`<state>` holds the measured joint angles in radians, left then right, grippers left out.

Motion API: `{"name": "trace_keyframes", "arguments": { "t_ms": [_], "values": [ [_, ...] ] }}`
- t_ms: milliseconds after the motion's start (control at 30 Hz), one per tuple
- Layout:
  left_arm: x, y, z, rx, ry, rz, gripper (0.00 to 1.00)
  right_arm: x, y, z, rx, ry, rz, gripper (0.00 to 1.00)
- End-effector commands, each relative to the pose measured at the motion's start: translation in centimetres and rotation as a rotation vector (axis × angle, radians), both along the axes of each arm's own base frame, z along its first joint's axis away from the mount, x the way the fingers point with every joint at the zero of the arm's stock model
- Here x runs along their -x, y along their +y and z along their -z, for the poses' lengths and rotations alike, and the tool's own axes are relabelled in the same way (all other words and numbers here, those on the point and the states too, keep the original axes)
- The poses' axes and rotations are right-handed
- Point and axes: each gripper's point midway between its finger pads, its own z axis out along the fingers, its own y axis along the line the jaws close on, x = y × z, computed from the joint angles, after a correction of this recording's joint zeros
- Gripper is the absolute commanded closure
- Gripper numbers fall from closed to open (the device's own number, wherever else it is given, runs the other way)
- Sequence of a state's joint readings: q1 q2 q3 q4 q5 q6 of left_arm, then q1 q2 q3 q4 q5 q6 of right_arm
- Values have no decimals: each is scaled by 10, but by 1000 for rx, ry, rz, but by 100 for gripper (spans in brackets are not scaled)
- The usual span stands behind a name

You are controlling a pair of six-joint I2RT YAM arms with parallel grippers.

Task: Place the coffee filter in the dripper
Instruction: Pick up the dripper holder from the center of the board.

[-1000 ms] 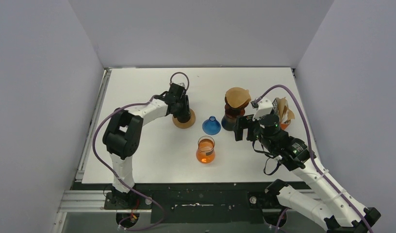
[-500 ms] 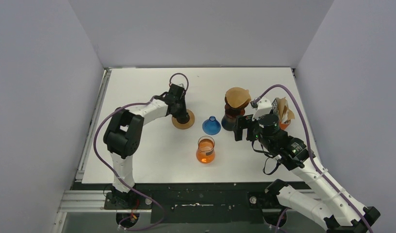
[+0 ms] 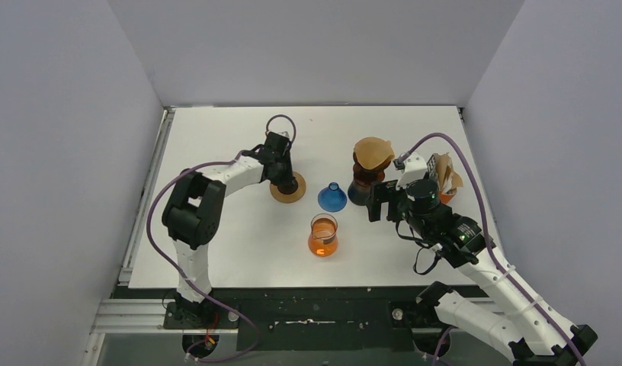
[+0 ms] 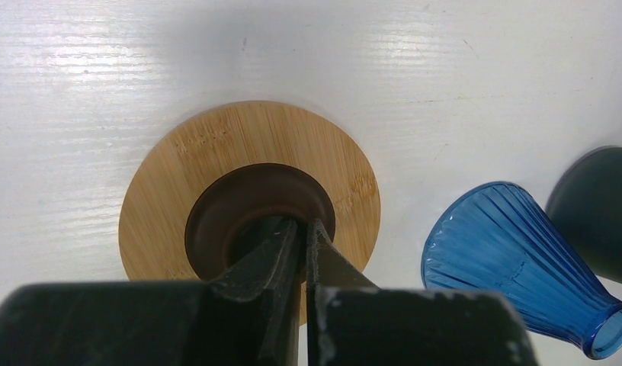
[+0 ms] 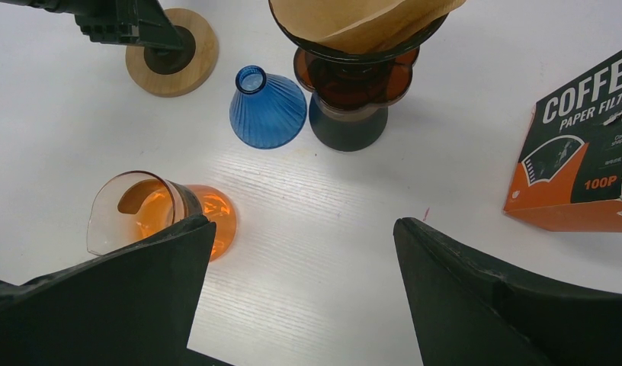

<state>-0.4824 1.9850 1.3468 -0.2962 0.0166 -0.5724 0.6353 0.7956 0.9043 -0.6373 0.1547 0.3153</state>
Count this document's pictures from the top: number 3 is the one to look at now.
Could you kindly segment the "amber plastic coffee dripper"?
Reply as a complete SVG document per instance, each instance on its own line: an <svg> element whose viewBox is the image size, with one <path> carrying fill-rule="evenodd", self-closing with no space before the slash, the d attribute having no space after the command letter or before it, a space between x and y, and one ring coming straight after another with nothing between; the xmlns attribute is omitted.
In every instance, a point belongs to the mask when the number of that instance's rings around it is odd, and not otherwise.
<svg viewBox="0 0 622 366"><path fill-rule="evenodd" d="M372 169L366 169L358 161L353 165L352 183L357 186L369 188L373 183L384 181L385 170L389 167L391 161L386 160Z"/></svg>

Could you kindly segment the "brown paper coffee filter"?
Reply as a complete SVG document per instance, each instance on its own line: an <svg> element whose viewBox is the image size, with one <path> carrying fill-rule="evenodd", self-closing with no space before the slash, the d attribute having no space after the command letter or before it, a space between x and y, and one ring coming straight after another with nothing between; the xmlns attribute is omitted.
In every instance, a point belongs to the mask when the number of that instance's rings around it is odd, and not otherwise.
<svg viewBox="0 0 622 366"><path fill-rule="evenodd" d="M366 170L384 169L394 159L395 153L389 140L365 137L354 145L354 161Z"/></svg>

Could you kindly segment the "round wooden ring stand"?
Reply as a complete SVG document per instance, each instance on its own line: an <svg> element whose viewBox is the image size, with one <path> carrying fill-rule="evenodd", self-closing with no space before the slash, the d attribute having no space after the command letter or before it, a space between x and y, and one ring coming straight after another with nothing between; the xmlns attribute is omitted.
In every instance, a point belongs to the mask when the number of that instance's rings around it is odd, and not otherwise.
<svg viewBox="0 0 622 366"><path fill-rule="evenodd" d="M288 185L289 189L287 193L282 192L279 186L274 184L269 185L269 190L273 199L282 204L292 204L299 201L304 196L306 193L306 180L299 172L295 171L293 171L293 177L295 183L294 185Z"/></svg>

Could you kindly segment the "orange coffee filter box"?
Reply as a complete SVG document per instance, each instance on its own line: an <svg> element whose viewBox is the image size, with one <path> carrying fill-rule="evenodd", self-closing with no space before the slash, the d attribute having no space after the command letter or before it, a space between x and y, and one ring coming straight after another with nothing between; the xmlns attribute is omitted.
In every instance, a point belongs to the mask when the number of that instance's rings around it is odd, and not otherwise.
<svg viewBox="0 0 622 366"><path fill-rule="evenodd" d="M449 204L463 187L463 179L454 171L453 159L445 154L433 153L428 160L429 178L438 185L441 203Z"/></svg>

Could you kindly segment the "orange translucent dripper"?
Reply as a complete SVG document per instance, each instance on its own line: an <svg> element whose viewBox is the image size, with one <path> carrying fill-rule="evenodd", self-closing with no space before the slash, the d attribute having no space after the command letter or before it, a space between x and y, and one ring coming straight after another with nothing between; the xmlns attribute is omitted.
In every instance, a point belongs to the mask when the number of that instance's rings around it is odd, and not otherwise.
<svg viewBox="0 0 622 366"><path fill-rule="evenodd" d="M338 248L338 223L328 213L320 213L310 223L308 247L312 254L319 257L333 255Z"/></svg>

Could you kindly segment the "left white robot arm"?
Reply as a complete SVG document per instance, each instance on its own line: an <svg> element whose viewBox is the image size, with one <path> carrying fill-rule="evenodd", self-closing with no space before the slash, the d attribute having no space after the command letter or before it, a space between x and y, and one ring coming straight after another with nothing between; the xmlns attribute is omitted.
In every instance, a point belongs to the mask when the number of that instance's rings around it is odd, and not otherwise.
<svg viewBox="0 0 622 366"><path fill-rule="evenodd" d="M208 244L220 226L228 195L267 181L271 196L280 203L291 204L304 196L306 182L293 170L292 145L287 133L268 131L264 143L240 151L233 160L186 169L168 185L171 194L161 220L177 251L172 262L180 275L175 317L201 328L210 324L220 308L209 299Z"/></svg>

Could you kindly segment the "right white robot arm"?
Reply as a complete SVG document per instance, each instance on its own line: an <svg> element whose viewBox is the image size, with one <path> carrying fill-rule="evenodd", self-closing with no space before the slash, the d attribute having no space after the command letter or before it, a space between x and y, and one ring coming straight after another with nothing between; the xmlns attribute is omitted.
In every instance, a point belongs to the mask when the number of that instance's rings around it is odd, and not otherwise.
<svg viewBox="0 0 622 366"><path fill-rule="evenodd" d="M501 353L513 365L584 365L584 355L598 339L588 325L576 325L551 307L511 265L486 225L459 215L441 203L429 178L405 188L396 181L375 182L367 199L369 220L407 223L406 238L434 253L434 268L445 260L473 281L501 310L493 313L464 298L451 286L433 282L417 297L427 322L458 328Z"/></svg>

